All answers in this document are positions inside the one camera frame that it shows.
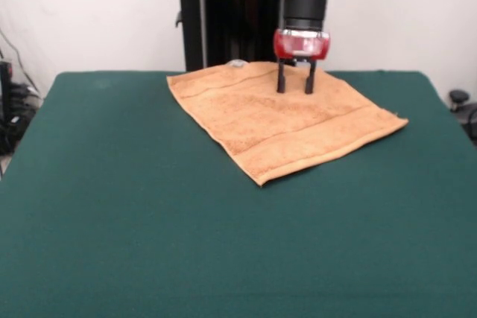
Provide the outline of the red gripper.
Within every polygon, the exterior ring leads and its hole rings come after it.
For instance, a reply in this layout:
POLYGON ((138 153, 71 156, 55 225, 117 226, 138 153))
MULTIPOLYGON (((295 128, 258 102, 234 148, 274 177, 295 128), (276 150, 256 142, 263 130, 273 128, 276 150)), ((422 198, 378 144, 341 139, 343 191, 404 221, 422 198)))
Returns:
POLYGON ((309 75, 306 78, 305 93, 314 91, 316 60, 324 60, 330 44, 330 35, 323 31, 299 31, 277 29, 274 34, 274 52, 278 60, 277 92, 285 92, 283 59, 310 59, 309 75))

